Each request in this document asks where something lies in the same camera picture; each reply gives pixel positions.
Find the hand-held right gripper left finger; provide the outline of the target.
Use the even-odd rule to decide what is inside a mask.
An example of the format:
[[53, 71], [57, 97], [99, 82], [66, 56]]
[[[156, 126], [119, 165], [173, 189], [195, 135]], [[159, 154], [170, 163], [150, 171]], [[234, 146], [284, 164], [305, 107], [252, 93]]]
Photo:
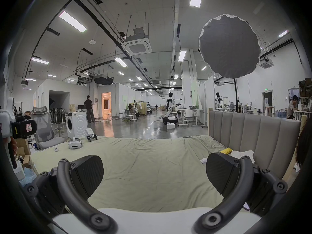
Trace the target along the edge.
[[61, 158], [57, 167], [41, 172], [27, 184], [27, 196], [47, 217], [56, 217], [67, 207], [90, 231], [115, 234], [118, 231], [115, 220], [88, 203], [103, 176], [103, 163], [97, 155], [72, 162]]

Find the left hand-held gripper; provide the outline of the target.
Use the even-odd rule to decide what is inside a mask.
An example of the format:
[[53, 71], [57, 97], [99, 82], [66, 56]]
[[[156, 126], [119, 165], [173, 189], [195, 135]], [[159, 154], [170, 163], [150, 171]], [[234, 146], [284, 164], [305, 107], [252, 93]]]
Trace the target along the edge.
[[37, 123], [27, 115], [12, 115], [9, 111], [0, 110], [0, 125], [3, 138], [27, 139], [37, 131]]

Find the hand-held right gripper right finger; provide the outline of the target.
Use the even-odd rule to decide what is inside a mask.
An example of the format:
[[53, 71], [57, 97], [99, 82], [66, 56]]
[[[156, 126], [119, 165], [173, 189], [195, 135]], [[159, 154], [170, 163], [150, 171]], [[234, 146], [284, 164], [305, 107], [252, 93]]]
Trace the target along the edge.
[[252, 163], [249, 156], [235, 158], [211, 153], [206, 161], [206, 174], [223, 201], [200, 216], [193, 229], [198, 234], [212, 234], [224, 228], [246, 203], [251, 213], [266, 215], [286, 194], [288, 185], [271, 170]]

